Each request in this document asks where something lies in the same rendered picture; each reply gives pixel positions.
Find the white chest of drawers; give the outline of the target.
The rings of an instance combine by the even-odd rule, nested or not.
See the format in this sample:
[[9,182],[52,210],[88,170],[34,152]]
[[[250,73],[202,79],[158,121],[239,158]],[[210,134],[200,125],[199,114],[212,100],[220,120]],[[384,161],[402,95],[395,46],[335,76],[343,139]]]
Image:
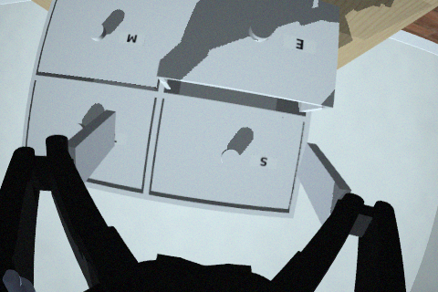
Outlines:
[[[87,82],[87,81],[74,80],[74,79],[54,78],[54,77],[49,76],[47,74],[41,73],[38,71],[39,63],[40,63],[40,59],[42,56],[43,47],[44,47],[44,44],[46,41],[47,31],[49,28],[49,24],[50,24],[56,3],[57,3],[57,0],[52,0],[51,5],[49,7],[49,10],[47,13],[47,19],[46,19],[46,22],[44,24],[44,28],[42,31],[42,35],[41,35],[38,49],[37,49],[37,53],[36,53],[36,60],[35,60],[34,68],[33,68],[32,78],[31,78],[28,97],[27,97],[22,147],[27,146],[30,114],[31,114],[32,102],[33,102],[35,85],[36,85],[37,80],[54,82],[54,83],[61,83],[61,84],[68,84],[68,85],[74,85],[74,86],[81,86],[81,87],[88,87],[88,88],[94,88],[94,89],[113,90],[113,91],[118,91],[118,92],[125,92],[125,93],[155,97],[157,100],[156,100],[153,123],[152,123],[152,128],[151,128],[151,140],[150,140],[150,147],[149,147],[148,160],[147,160],[147,166],[146,166],[145,181],[144,181],[144,187],[143,187],[144,189],[143,188],[136,189],[136,188],[129,187],[129,186],[114,184],[111,182],[97,181],[97,180],[93,180],[90,178],[88,178],[87,181],[85,182],[86,187],[101,190],[104,192],[116,193],[116,194],[126,195],[126,196],[130,196],[130,197],[140,198],[140,199],[144,199],[144,200],[150,200],[150,201],[154,201],[154,202],[170,203],[170,204],[176,204],[176,205],[193,207],[193,208],[200,208],[200,209],[206,209],[206,210],[228,212],[228,213],[235,213],[235,214],[251,214],[251,215],[260,215],[260,216],[281,217],[281,218],[293,218],[294,217],[296,204],[297,204],[297,197],[298,197],[298,192],[299,192],[299,186],[300,186],[300,180],[297,177],[297,171],[298,171],[299,164],[301,163],[306,144],[308,142],[308,133],[309,133],[309,126],[310,126],[311,112],[312,111],[289,114],[289,113],[279,112],[279,111],[274,111],[274,110],[269,110],[269,109],[259,109],[259,108],[237,105],[237,104],[232,104],[232,103],[226,103],[226,102],[221,102],[221,101],[215,101],[215,100],[209,100],[209,99],[199,99],[199,98],[187,97],[187,96],[182,96],[182,95],[175,95],[175,94],[170,94],[170,92],[163,86],[163,84],[161,82],[160,82],[158,91],[151,91],[151,90],[146,90],[146,89],[134,89],[134,88],[127,88],[127,87],[101,84],[101,83],[95,83],[95,82]],[[271,207],[263,207],[263,206],[259,207],[259,206],[238,204],[238,203],[222,203],[222,202],[209,201],[209,200],[204,200],[204,199],[197,199],[197,198],[184,197],[184,196],[179,196],[179,195],[172,195],[172,194],[167,194],[167,193],[158,193],[158,192],[151,191],[153,168],[154,168],[154,163],[155,163],[155,156],[156,156],[156,150],[157,150],[157,144],[158,144],[157,141],[158,141],[158,136],[159,136],[159,129],[160,129],[160,124],[161,124],[162,108],[163,108],[164,99],[173,99],[173,100],[191,102],[191,103],[202,104],[202,105],[207,105],[207,106],[225,108],[225,109],[230,109],[230,110],[241,110],[241,111],[252,112],[252,113],[273,116],[273,117],[279,117],[279,118],[284,118],[284,119],[289,119],[289,120],[303,121],[303,128],[302,128],[299,152],[298,152],[298,157],[297,157],[297,168],[296,168],[296,172],[295,172],[295,178],[294,178],[294,182],[293,182],[293,188],[292,188],[292,193],[291,193],[288,209],[271,208]],[[297,114],[297,115],[295,115],[295,114]],[[299,115],[302,115],[302,116],[299,116]]]

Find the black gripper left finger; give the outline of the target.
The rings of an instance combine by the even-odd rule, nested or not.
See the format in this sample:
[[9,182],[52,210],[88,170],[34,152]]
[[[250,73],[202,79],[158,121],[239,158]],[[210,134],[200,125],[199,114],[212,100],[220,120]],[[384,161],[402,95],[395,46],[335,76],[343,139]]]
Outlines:
[[36,292],[40,191],[51,191],[89,288],[101,283],[105,292],[165,292],[106,224],[84,184],[115,146],[115,122],[116,111],[106,109],[69,140],[47,137],[47,156],[31,147],[14,151],[0,188],[0,292]]

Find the grey drawer front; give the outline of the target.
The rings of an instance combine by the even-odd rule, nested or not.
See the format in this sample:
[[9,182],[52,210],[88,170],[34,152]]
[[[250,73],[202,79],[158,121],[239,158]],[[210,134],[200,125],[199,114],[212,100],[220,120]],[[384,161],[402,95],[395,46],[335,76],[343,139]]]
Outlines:
[[[68,84],[36,81],[27,147],[46,156],[46,138],[72,138],[105,110],[116,111],[115,146],[90,179],[142,189],[156,98]],[[69,138],[70,137],[70,138]]]
[[38,71],[158,91],[171,6],[158,0],[57,0]]
[[292,114],[331,109],[338,50],[336,5],[172,0],[157,78],[175,95]]
[[302,128],[299,120],[164,99],[151,190],[288,209]]

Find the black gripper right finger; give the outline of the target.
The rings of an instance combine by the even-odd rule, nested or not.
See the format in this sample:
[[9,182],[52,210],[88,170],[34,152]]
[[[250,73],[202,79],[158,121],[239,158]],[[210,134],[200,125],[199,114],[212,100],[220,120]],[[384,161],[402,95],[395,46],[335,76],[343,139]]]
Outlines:
[[393,207],[364,204],[314,143],[307,142],[297,177],[322,226],[257,292],[314,292],[349,235],[359,237],[354,292],[406,292]]

